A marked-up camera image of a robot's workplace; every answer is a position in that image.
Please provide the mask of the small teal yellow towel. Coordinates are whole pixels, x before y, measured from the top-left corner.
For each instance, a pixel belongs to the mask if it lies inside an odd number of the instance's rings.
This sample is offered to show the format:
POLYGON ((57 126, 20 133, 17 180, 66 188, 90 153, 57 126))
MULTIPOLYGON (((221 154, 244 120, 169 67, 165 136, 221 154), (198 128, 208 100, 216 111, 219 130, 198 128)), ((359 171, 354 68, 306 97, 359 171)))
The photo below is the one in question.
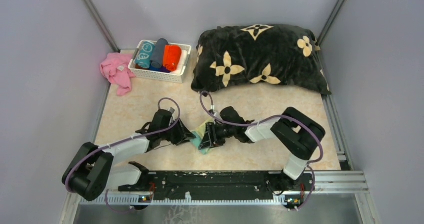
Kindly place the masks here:
POLYGON ((200 126, 196 127, 194 130, 191 131, 191 133, 195 136, 194 139, 191 139, 191 144, 196 148, 196 150, 200 151, 203 155, 208 154, 210 151, 209 148, 205 149, 199 149, 199 146, 204 138, 205 132, 206 132, 206 124, 209 122, 214 122, 213 118, 208 118, 206 121, 204 121, 200 126))

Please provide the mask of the white plastic basket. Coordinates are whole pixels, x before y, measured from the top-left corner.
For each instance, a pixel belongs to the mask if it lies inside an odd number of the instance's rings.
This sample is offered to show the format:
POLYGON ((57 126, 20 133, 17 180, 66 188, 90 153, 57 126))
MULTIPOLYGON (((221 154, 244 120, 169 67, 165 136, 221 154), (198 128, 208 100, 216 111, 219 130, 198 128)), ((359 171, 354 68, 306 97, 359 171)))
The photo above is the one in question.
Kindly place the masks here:
POLYGON ((189 65, 190 65, 189 59, 190 59, 191 53, 192 53, 192 46, 188 45, 188 44, 171 43, 171 44, 178 45, 179 47, 181 47, 182 50, 187 51, 187 57, 184 58, 183 65, 179 69, 179 71, 177 71, 176 73, 173 73, 173 72, 165 73, 165 72, 148 70, 148 69, 138 69, 136 67, 136 63, 135 63, 134 60, 136 59, 137 53, 139 52, 139 50, 142 49, 141 47, 145 42, 156 43, 156 41, 152 41, 152 40, 141 40, 139 42, 136 50, 134 51, 134 53, 132 55, 131 61, 128 64, 128 68, 134 73, 134 75, 138 78, 146 78, 146 79, 161 80, 161 81, 168 81, 168 82, 175 82, 175 83, 183 83, 184 78, 186 76, 186 73, 188 72, 189 65))

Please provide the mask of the patterned teal yellow towel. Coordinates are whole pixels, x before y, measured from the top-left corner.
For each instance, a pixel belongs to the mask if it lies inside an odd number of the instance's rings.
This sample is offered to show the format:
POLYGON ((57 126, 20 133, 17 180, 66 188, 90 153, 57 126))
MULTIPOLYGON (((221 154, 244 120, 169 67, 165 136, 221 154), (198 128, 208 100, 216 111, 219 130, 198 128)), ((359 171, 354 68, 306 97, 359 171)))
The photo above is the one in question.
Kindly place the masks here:
POLYGON ((151 65, 150 57, 155 47, 155 43, 151 41, 143 41, 138 53, 135 57, 135 64, 139 64, 144 68, 149 68, 151 65))

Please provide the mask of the orange towel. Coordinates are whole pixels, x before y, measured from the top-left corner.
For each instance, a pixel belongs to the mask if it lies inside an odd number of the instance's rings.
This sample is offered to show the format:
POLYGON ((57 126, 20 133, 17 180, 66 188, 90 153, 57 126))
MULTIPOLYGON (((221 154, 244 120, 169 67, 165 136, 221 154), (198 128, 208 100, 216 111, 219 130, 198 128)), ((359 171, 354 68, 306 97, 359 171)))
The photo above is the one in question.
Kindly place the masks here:
POLYGON ((182 55, 182 49, 178 45, 165 45, 163 53, 162 65, 168 71, 175 71, 180 62, 180 57, 182 55))

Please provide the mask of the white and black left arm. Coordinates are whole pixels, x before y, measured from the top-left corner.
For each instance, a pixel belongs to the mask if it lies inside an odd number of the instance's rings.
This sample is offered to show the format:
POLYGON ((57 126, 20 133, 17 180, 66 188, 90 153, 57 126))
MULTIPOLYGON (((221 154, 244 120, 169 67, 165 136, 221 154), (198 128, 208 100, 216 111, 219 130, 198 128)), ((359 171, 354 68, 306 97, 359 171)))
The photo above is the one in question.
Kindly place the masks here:
POLYGON ((173 118, 172 110, 159 109, 151 122, 126 139, 103 146, 84 143, 63 174, 62 183, 87 201, 121 186, 143 191, 150 184, 148 169, 136 162, 119 163, 158 148, 162 141, 179 145, 195 138, 180 119, 173 118))

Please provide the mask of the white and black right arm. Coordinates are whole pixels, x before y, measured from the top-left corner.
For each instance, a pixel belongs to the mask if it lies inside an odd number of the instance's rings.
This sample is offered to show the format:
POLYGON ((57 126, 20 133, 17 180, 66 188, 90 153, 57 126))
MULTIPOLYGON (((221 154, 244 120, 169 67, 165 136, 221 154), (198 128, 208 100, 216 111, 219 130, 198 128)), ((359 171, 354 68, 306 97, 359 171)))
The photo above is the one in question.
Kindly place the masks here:
POLYGON ((301 175, 326 135, 320 124, 294 107, 286 108, 281 115, 254 122, 245 120, 234 107, 228 106, 213 121, 206 122, 204 131, 199 134, 199 150, 223 146, 232 137, 242 143, 278 139, 290 151, 281 179, 288 190, 300 185, 301 175))

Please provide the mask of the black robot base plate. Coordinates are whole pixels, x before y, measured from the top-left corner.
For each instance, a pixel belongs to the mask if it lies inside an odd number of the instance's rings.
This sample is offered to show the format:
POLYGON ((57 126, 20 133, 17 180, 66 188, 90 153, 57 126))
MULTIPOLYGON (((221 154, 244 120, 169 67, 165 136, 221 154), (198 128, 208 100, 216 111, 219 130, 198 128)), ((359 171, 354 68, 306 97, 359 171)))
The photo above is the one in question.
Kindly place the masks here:
POLYGON ((141 170, 135 184, 118 187, 121 192, 147 192, 153 200, 244 201, 271 200, 286 191, 302 196, 313 190, 310 173, 292 180, 281 171, 153 171, 137 162, 141 170))

